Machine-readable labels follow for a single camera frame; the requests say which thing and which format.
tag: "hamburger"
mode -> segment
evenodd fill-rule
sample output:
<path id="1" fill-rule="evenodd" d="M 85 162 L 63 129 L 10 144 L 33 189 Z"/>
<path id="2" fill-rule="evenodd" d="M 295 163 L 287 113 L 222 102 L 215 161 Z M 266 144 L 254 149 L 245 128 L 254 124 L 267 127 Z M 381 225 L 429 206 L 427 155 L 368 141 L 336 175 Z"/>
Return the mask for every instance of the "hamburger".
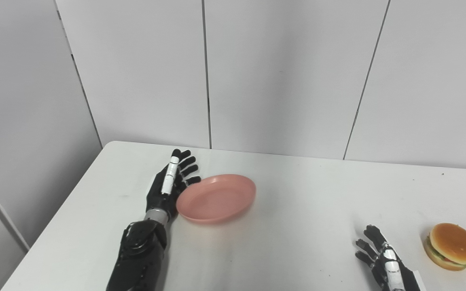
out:
<path id="1" fill-rule="evenodd" d="M 433 227 L 424 242 L 427 256 L 438 266 L 461 271 L 466 268 L 466 230 L 452 223 Z"/>

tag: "white table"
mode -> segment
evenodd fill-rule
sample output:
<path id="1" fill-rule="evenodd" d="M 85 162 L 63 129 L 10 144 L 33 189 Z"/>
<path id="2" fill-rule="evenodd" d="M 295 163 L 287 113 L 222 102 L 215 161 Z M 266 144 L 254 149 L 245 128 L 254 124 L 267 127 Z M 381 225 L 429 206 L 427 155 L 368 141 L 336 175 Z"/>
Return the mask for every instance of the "white table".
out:
<path id="1" fill-rule="evenodd" d="M 122 231 L 144 217 L 146 191 L 173 149 L 107 144 L 3 291 L 105 290 Z M 225 225 L 178 217 L 159 290 L 378 290 L 354 256 L 367 224 L 381 228 L 429 291 L 466 290 L 466 270 L 441 269 L 422 248 L 436 223 L 466 228 L 466 169 L 192 152 L 202 177 L 246 175 L 257 197 Z"/>

